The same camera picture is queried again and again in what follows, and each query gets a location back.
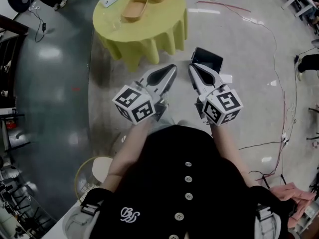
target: concrete floor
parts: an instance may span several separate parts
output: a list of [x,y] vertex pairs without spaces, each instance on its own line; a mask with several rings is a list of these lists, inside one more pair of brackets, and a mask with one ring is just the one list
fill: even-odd
[[[162,52],[158,65],[152,65],[143,58],[136,72],[128,72],[122,60],[110,59],[108,51],[98,38],[94,38],[89,78],[89,122],[95,155],[114,155],[110,144],[118,134],[125,134],[130,127],[130,123],[123,119],[111,102],[114,95],[124,84],[139,79],[147,69],[164,67],[170,63],[178,66],[177,79],[168,94],[171,116],[175,122],[186,119],[209,132],[209,127],[200,121],[193,105],[197,96],[187,72],[196,46],[222,56],[222,73],[233,77],[230,86],[236,89],[244,104],[243,111],[229,124],[238,147],[281,139],[284,102],[274,71],[275,42],[272,33],[262,26],[243,20],[222,5],[197,1],[187,0],[188,8],[211,10],[211,13],[189,12],[189,37],[185,42],[185,50],[177,51],[174,56]],[[296,105],[294,57],[312,48],[311,41],[317,36],[304,21],[294,17],[292,6],[286,10],[281,9],[287,0],[220,1],[250,10],[234,9],[245,18],[263,23],[274,33],[277,41],[275,66],[286,100],[284,131],[289,135],[292,111]],[[317,172],[319,155],[312,148],[311,141],[306,141],[306,137],[316,133],[315,118],[308,112],[308,107],[315,107],[318,101],[318,82],[316,72],[307,72],[301,82],[297,81],[296,124],[289,145],[282,152],[277,173],[268,180],[272,185],[282,183],[278,176],[283,172],[287,182],[294,182],[300,189],[307,190]],[[244,149],[241,154],[251,170],[270,173],[276,165],[279,147],[279,144],[264,145]],[[253,176],[260,178],[258,173],[253,173]]]
[[28,11],[17,19],[30,27],[20,51],[15,94],[31,144],[12,155],[36,200],[55,219],[75,203],[76,171],[92,155],[88,74],[98,1],[69,0],[58,11],[37,1],[47,28],[39,43],[34,42],[38,19]]

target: round table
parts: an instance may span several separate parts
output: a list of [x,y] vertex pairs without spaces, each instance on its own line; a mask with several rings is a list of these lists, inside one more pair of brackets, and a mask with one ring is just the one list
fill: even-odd
[[130,71],[137,69],[142,55],[157,64],[159,49],[175,54],[184,50],[187,39],[187,10],[185,0],[148,0],[142,18],[129,22],[121,17],[129,0],[117,0],[105,8],[100,2],[93,13],[94,28],[111,56],[123,58]]

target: table leg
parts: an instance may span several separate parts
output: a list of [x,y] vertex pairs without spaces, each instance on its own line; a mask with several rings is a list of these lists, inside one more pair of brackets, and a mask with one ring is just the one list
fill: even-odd
[[188,37],[188,19],[187,19],[187,8],[184,11],[184,35],[185,40],[187,40]]
[[160,61],[159,51],[154,38],[144,41],[144,54],[152,64],[158,64]]
[[299,17],[301,14],[304,14],[307,10],[311,9],[313,6],[311,4],[307,5],[305,8],[301,9],[295,14],[295,17]]
[[142,55],[139,46],[136,46],[134,43],[118,43],[118,49],[128,70],[135,72]]
[[177,25],[175,26],[174,37],[175,37],[176,49],[184,50],[184,42],[186,40],[186,37],[185,37],[185,22],[183,22],[183,20],[180,20],[179,22],[177,22]]
[[174,55],[176,52],[175,48],[175,39],[174,39],[174,33],[173,29],[169,29],[166,33],[164,33],[165,38],[164,40],[164,50],[169,54],[169,55]]
[[287,8],[289,5],[291,5],[295,0],[288,0],[283,6],[281,6],[282,9]]

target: smartphone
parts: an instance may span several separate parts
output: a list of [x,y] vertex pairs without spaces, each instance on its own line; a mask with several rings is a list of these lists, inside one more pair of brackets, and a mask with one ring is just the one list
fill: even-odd
[[191,58],[192,63],[202,64],[213,69],[215,72],[220,73],[223,64],[223,58],[211,53],[207,50],[197,47]]

